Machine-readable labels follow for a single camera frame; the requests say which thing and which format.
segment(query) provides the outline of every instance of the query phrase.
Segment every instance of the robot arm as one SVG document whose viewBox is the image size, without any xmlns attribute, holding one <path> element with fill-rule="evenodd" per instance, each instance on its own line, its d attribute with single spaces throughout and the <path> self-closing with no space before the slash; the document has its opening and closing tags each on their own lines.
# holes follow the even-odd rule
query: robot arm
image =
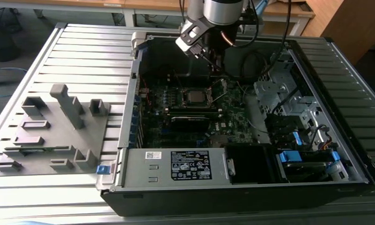
<svg viewBox="0 0 375 225">
<path fill-rule="evenodd" d="M 238 25 L 253 24 L 249 0 L 192 0 L 176 44 L 185 54 L 204 57 L 222 68 L 225 49 L 233 45 Z"/>
</svg>

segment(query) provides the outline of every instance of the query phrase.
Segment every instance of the motherboard chip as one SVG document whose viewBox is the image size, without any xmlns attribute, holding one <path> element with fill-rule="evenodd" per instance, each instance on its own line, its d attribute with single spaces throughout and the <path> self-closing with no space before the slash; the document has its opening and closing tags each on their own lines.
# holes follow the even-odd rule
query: motherboard chip
<svg viewBox="0 0 375 225">
<path fill-rule="evenodd" d="M 188 103 L 202 103 L 205 101 L 205 94 L 200 90 L 190 90 L 186 93 L 186 101 Z"/>
</svg>

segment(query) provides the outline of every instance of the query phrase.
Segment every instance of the sticker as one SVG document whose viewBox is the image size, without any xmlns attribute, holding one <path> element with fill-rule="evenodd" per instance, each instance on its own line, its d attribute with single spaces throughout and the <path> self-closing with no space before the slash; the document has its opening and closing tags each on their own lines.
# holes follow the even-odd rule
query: sticker
<svg viewBox="0 0 375 225">
<path fill-rule="evenodd" d="M 172 180 L 212 179 L 208 151 L 172 151 L 170 178 Z"/>
<path fill-rule="evenodd" d="M 161 152 L 160 151 L 146 151 L 145 159 L 161 159 Z"/>
<path fill-rule="evenodd" d="M 104 6 L 121 7 L 120 4 L 105 4 L 105 3 L 104 3 Z"/>
<path fill-rule="evenodd" d="M 312 15 L 299 14 L 297 17 L 312 17 Z"/>
</svg>

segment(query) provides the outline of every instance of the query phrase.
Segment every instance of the motherboard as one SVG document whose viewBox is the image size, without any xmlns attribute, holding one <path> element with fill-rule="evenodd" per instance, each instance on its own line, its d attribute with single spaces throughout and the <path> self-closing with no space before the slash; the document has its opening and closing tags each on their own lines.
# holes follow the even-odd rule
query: motherboard
<svg viewBox="0 0 375 225">
<path fill-rule="evenodd" d="M 218 148 L 253 138 L 238 84 L 224 78 L 145 75 L 140 81 L 144 148 Z"/>
</svg>

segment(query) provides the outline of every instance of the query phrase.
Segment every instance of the white label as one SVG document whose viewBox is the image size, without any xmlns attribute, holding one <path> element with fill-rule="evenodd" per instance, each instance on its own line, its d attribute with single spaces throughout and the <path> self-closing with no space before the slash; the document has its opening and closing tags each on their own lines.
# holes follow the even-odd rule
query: white label
<svg viewBox="0 0 375 225">
<path fill-rule="evenodd" d="M 104 6 L 121 7 L 120 4 L 104 4 Z"/>
<path fill-rule="evenodd" d="M 161 152 L 160 151 L 146 151 L 145 159 L 161 159 Z"/>
<path fill-rule="evenodd" d="M 297 17 L 312 17 L 312 15 L 299 14 Z"/>
</svg>

